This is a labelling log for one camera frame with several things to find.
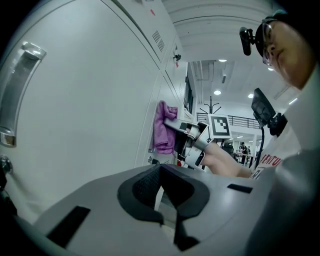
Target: glasses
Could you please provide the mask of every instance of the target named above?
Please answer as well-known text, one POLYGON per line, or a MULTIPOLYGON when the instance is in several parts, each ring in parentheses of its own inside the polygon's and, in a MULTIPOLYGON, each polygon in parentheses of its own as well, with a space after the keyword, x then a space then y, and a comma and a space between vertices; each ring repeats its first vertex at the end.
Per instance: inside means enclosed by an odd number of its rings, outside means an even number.
POLYGON ((274 32, 269 22, 275 21, 275 19, 264 19, 262 21, 262 38, 263 38, 263 54, 262 61, 264 64, 271 66, 272 55, 268 52, 268 46, 273 43, 274 32))

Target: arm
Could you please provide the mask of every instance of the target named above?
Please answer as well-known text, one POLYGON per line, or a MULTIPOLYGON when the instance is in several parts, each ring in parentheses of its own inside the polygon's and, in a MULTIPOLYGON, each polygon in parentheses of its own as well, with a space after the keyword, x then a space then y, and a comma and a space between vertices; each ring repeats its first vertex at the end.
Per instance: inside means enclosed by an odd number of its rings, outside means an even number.
POLYGON ((213 174, 243 178, 249 178, 251 175, 249 168, 238 164, 231 155, 214 142, 204 149, 204 153, 205 157, 201 164, 208 166, 213 174))

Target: ceiling light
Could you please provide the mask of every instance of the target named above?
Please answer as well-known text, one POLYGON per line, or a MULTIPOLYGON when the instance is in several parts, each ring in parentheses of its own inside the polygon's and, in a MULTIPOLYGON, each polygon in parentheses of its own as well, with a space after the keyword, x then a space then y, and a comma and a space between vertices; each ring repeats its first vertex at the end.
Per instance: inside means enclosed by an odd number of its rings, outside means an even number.
POLYGON ((293 101, 291 101, 291 102, 289 103, 289 105, 291 105, 292 103, 294 103, 297 99, 298 99, 298 98, 295 98, 293 101))

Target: black cable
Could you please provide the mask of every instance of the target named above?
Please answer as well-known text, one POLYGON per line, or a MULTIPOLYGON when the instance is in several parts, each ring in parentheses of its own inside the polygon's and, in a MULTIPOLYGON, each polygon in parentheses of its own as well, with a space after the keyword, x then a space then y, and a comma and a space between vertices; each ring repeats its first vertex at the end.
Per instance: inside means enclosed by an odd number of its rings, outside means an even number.
POLYGON ((261 152, 264 148, 264 142, 265 142, 265 129, 262 127, 261 128, 261 132, 262 132, 262 140, 261 140, 261 146, 260 146, 260 150, 259 150, 259 153, 258 153, 258 156, 256 158, 256 161, 255 161, 255 168, 257 168, 259 162, 260 162, 260 157, 261 157, 261 152))

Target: railing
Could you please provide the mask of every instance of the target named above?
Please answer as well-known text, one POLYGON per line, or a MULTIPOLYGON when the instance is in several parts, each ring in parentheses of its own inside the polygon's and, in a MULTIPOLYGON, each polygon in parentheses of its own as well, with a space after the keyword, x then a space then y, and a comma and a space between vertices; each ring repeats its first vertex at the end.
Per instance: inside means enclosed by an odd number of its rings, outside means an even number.
MULTIPOLYGON (((229 117, 229 123, 232 126, 260 129, 259 123, 255 119, 234 116, 234 115, 228 115, 228 117, 229 117)), ((197 122, 205 122, 207 118, 208 118, 208 115, 206 113, 200 113, 200 112, 196 113, 197 122)))

